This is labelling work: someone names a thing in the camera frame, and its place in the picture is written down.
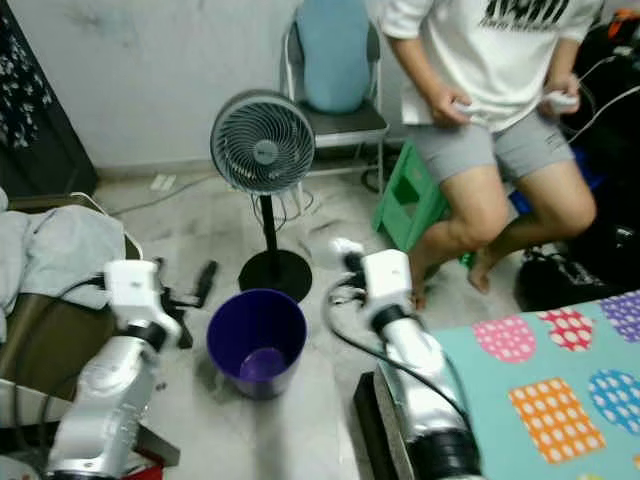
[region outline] chair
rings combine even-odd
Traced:
[[[384,229],[396,247],[408,252],[447,208],[446,198],[416,147],[411,141],[405,142],[374,214],[373,229]]]
[[[367,60],[369,62],[370,85],[368,94],[360,107],[351,113],[326,114],[312,108],[304,91],[304,51],[300,42],[298,26],[294,20],[284,38],[283,49],[283,93],[307,115],[315,132],[318,148],[356,146],[355,159],[360,156],[363,144],[377,145],[377,165],[350,166],[312,171],[309,175],[332,175],[378,169],[378,187],[384,190],[383,147],[389,124],[379,113],[381,109],[380,38],[376,27],[370,22],[367,37]],[[298,202],[302,209],[302,186],[298,185]]]

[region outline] orange polka dot pattern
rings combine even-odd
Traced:
[[[591,348],[593,320],[573,308],[540,312],[538,317],[553,329],[549,336],[553,343],[571,352],[584,352]]]
[[[602,433],[561,378],[515,388],[509,398],[548,463],[566,462],[606,446]]]

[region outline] white cable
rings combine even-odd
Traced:
[[[589,127],[591,127],[591,125],[593,125],[595,123],[595,121],[598,119],[598,117],[600,115],[602,115],[602,113],[604,113],[604,111],[607,108],[609,108],[611,105],[613,105],[617,101],[622,100],[623,98],[628,97],[629,95],[633,95],[636,92],[640,92],[640,85],[637,85],[637,86],[635,86],[633,88],[630,88],[629,90],[627,90],[624,93],[621,93],[620,95],[618,95],[614,99],[609,100],[600,110],[598,110],[598,112],[593,116],[593,118],[591,120],[589,120],[587,122],[587,124],[584,127],[582,127],[580,130],[578,130],[578,133],[576,133],[573,137],[571,137],[571,140],[569,140],[569,143],[572,143],[576,138],[578,138],[580,135],[582,135],[585,130],[587,130]]]
[[[609,62],[613,62],[616,59],[615,55],[611,55],[609,57],[605,57],[602,60],[597,61],[593,67],[591,67],[589,70],[587,70],[587,73],[585,73],[584,75],[582,75],[578,80],[582,81],[583,79],[585,79],[589,74],[591,74],[591,72],[593,72],[596,68],[598,68],[600,65],[604,65],[605,63],[609,63]]]
[[[591,106],[591,118],[596,116],[596,99],[593,97],[593,93],[591,90],[587,88],[586,85],[580,84],[580,90],[584,93],[584,96],[587,100],[589,100],[589,105]]]

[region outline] pink polka dot pattern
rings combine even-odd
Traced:
[[[517,316],[477,323],[473,333],[485,352],[505,363],[526,362],[536,351],[533,330]]]
[[[572,308],[540,312],[538,317],[551,324],[551,341],[571,352],[584,352],[591,348],[593,320]]]

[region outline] black bag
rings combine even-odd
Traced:
[[[523,311],[541,311],[623,292],[622,287],[605,284],[566,255],[546,255],[536,247],[525,252],[514,294]]]
[[[640,235],[630,222],[602,215],[579,237],[568,242],[571,258],[606,284],[640,288]]]

